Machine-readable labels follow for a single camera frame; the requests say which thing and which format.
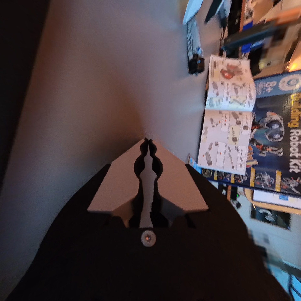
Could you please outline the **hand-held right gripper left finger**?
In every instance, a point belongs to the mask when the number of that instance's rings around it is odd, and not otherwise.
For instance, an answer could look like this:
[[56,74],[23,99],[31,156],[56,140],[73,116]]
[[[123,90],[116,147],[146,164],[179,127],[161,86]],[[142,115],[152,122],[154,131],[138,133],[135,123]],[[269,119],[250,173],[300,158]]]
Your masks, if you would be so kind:
[[143,139],[114,160],[91,204],[90,213],[120,217],[126,227],[138,228],[144,205],[142,179],[148,139]]

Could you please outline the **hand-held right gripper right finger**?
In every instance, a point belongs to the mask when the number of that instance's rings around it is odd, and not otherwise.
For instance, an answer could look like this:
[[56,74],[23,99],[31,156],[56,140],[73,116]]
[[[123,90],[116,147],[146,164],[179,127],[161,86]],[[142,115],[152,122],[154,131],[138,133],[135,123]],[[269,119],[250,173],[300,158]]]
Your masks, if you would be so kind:
[[150,211],[153,227],[168,228],[178,217],[208,211],[184,162],[154,140],[148,145],[156,175]]

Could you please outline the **grey toy brick assembly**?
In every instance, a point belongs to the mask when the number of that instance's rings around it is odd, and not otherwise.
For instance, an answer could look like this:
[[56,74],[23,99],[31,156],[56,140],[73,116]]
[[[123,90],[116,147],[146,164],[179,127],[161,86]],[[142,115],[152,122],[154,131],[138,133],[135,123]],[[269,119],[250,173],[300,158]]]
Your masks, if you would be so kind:
[[191,19],[187,23],[187,59],[189,74],[197,76],[204,71],[205,60],[201,47],[199,27],[195,19]]

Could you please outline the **open instruction booklet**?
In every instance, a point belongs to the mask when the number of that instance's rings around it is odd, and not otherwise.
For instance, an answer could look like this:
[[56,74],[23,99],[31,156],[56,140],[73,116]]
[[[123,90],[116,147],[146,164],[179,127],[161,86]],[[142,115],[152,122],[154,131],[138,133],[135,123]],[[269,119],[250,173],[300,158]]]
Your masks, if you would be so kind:
[[198,166],[245,174],[255,99],[248,59],[210,56]]

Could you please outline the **blue robot kit box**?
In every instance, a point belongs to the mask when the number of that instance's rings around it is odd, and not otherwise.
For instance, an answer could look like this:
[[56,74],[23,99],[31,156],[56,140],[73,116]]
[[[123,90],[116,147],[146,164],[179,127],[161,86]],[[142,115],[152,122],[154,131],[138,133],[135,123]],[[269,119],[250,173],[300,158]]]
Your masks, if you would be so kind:
[[254,119],[245,175],[202,169],[190,156],[188,164],[208,180],[299,198],[301,72],[258,78],[255,86]]

